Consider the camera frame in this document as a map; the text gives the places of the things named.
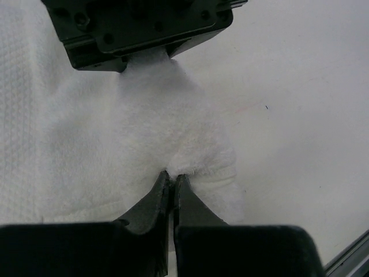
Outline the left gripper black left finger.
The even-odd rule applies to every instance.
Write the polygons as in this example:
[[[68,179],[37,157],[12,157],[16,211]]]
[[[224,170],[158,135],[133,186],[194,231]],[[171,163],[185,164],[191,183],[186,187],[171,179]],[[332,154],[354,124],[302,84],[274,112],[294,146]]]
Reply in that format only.
[[[114,221],[120,227],[118,276],[167,276],[169,213],[170,181],[162,171],[149,193]]]

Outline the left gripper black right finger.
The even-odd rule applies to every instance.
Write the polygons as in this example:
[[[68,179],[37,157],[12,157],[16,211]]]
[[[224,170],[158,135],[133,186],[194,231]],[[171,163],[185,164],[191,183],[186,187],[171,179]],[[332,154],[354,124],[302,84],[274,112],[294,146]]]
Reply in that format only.
[[[174,192],[175,250],[194,247],[207,235],[228,226],[194,193],[189,177],[178,176]]]

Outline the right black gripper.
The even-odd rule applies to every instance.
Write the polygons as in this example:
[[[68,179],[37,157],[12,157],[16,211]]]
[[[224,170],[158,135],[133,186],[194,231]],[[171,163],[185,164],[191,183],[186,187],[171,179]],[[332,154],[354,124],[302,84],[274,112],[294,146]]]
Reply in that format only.
[[[129,56],[163,46],[174,57],[228,28],[244,0],[43,0],[76,70],[123,72]]]

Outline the white towel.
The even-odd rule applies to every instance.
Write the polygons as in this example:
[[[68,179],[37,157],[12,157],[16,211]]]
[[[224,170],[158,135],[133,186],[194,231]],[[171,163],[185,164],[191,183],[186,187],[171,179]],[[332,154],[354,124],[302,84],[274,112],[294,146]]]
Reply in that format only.
[[[111,220],[159,172],[240,223],[235,151],[205,92],[162,48],[74,70],[40,1],[1,2],[1,223]]]

